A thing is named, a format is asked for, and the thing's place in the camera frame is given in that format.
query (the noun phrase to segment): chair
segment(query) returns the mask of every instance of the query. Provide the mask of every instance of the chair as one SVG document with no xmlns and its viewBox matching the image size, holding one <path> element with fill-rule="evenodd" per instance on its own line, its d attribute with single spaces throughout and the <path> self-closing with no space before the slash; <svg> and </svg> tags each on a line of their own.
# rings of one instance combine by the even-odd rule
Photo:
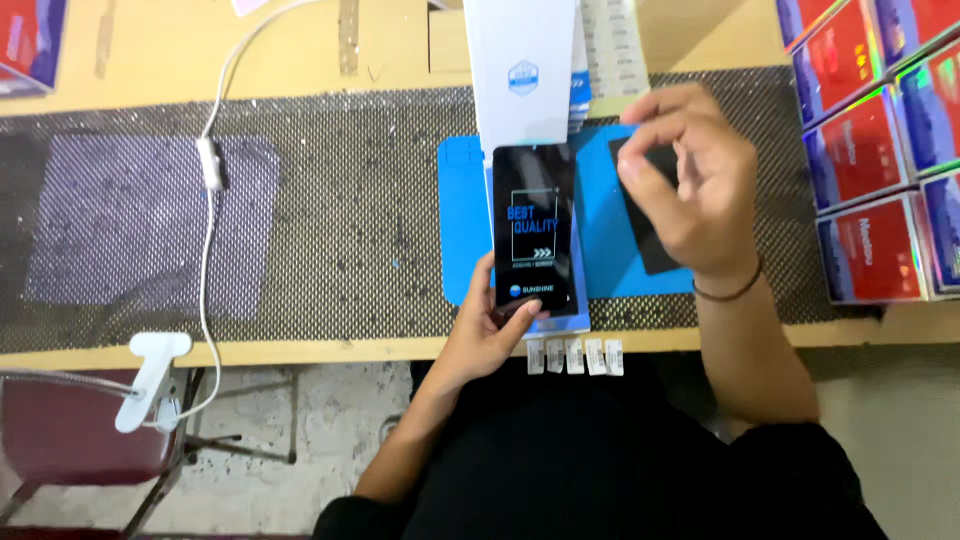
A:
<svg viewBox="0 0 960 540">
<path fill-rule="evenodd" d="M 184 410 L 192 406 L 204 375 L 204 368 L 191 371 L 184 391 Z M 131 384 L 136 371 L 84 375 Z M 0 527 L 43 485 L 136 485 L 157 479 L 122 532 L 123 537 L 130 537 L 173 488 L 184 461 L 196 462 L 195 454 L 201 449 L 284 463 L 296 461 L 293 453 L 253 451 L 219 442 L 224 437 L 187 435 L 185 422 L 171 433 L 148 428 L 121 433 L 113 426 L 120 398 L 82 386 L 4 380 L 0 392 L 4 453 L 23 482 L 0 510 Z M 239 440 L 240 435 L 227 438 Z"/>
</svg>

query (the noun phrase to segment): person's right hand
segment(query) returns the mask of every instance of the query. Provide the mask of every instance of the person's right hand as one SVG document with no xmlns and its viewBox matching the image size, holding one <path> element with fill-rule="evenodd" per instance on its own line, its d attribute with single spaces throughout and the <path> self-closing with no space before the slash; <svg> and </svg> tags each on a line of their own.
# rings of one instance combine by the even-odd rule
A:
<svg viewBox="0 0 960 540">
<path fill-rule="evenodd" d="M 651 92 L 620 121 L 642 125 L 620 149 L 617 172 L 667 253 L 692 269 L 697 286 L 708 294 L 739 291 L 757 266 L 754 146 L 700 85 Z M 644 157 L 663 144 L 673 144 L 677 152 L 677 190 Z"/>
</svg>

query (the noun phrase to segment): floor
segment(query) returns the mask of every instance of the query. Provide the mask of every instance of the floor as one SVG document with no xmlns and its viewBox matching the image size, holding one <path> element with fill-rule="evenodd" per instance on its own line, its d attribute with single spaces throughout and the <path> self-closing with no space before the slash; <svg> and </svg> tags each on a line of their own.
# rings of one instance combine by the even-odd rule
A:
<svg viewBox="0 0 960 540">
<path fill-rule="evenodd" d="M 818 381 L 824 425 L 846 449 L 889 536 L 960 537 L 960 347 L 803 355 Z M 663 377 L 698 376 L 695 357 L 658 364 Z M 223 394 L 190 429 L 242 433 L 241 444 L 271 452 L 293 446 L 297 464 L 202 452 L 145 529 L 309 531 L 330 500 L 351 490 L 376 452 L 383 419 L 403 410 L 410 386 L 405 362 L 227 369 Z M 689 392 L 671 399 L 693 408 L 702 401 Z M 0 474 L 0 490 L 14 487 Z M 45 487 L 13 523 L 120 528 L 149 489 Z"/>
</svg>

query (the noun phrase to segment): wooden desk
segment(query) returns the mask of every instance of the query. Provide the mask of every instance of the wooden desk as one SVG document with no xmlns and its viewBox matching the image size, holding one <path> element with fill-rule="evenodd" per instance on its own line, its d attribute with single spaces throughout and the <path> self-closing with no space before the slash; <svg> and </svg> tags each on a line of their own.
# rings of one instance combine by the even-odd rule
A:
<svg viewBox="0 0 960 540">
<path fill-rule="evenodd" d="M 67 16 L 58 92 L 33 100 L 0 101 L 0 114 L 137 107 L 210 100 L 221 64 L 260 18 L 288 0 L 237 19 L 228 0 L 118 2 L 106 76 L 94 73 L 101 19 L 108 0 L 72 2 Z M 786 63 L 774 3 L 769 0 L 637 1 L 640 33 L 651 72 Z M 361 0 L 358 75 L 341 77 L 336 1 L 301 8 L 265 30 L 239 63 L 229 97 L 298 96 L 343 89 L 470 84 L 463 15 L 428 13 L 424 0 Z M 626 100 L 595 103 L 598 115 Z M 891 307 L 882 323 L 844 320 L 786 327 L 798 347 L 866 343 L 960 341 L 960 304 Z M 628 352 L 696 350 L 696 329 L 597 332 L 622 339 Z M 225 342 L 226 365 L 429 359 L 444 337 L 359 341 Z M 516 349 L 522 355 L 522 344 Z M 198 345 L 178 366 L 210 365 Z M 126 346 L 0 355 L 2 366 L 47 369 L 138 367 Z"/>
</svg>

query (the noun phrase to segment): bracelet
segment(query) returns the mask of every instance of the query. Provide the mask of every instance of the bracelet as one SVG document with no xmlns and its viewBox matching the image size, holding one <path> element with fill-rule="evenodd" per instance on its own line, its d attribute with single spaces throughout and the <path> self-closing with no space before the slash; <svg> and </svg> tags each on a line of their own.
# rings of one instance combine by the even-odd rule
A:
<svg viewBox="0 0 960 540">
<path fill-rule="evenodd" d="M 719 302 L 719 303 L 721 303 L 721 304 L 722 304 L 722 303 L 725 303 L 725 302 L 733 302 L 733 301 L 736 300 L 737 298 L 740 298 L 741 296 L 747 294 L 747 291 L 749 291 L 750 289 L 754 288 L 754 284 L 756 283 L 757 280 L 760 279 L 760 274 L 762 274 L 762 273 L 763 273 L 763 260 L 762 260 L 760 257 L 757 257 L 757 258 L 756 258 L 756 272 L 754 272 L 754 276 L 753 276 L 752 278 L 750 278 L 750 282 L 747 283 L 747 286 L 743 287 L 742 289 L 738 290 L 737 292 L 733 293 L 732 295 L 730 295 L 730 296 L 713 296 L 712 294 L 708 294 L 708 293 L 700 290 L 699 288 L 697 288 L 697 281 L 696 281 L 696 280 L 693 280 L 693 291 L 696 292 L 698 295 L 700 295 L 702 298 L 705 298 L 705 299 L 707 299 L 707 300 L 710 300 L 711 302 Z"/>
</svg>

